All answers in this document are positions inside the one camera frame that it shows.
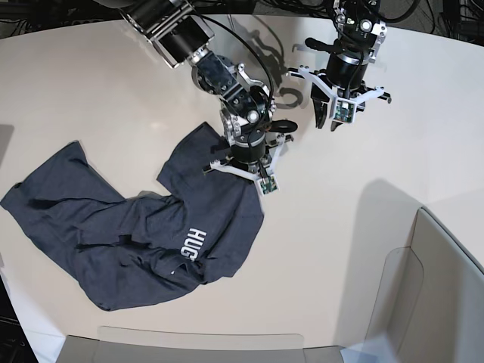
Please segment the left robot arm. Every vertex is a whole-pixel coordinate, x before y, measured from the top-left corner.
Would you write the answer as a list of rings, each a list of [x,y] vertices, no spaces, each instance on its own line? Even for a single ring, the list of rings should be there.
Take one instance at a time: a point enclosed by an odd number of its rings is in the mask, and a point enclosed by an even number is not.
[[[335,1],[330,8],[337,31],[334,42],[328,45],[313,38],[305,40],[308,48],[329,54],[327,66],[309,74],[318,129],[328,120],[332,131],[353,123],[357,112],[364,111],[371,99],[391,101],[383,87],[372,88],[364,81],[387,33],[385,22],[374,14],[379,5],[378,1]]]

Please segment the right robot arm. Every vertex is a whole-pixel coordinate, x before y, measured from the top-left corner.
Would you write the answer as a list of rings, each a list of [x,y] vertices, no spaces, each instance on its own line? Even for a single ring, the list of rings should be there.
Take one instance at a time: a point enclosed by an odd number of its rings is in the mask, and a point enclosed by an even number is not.
[[[230,151],[218,170],[238,167],[266,176],[269,163],[266,130],[275,112],[274,86],[247,75],[242,63],[209,48],[210,20],[189,1],[102,1],[117,9],[171,68],[188,63],[197,87],[219,98],[224,137]]]

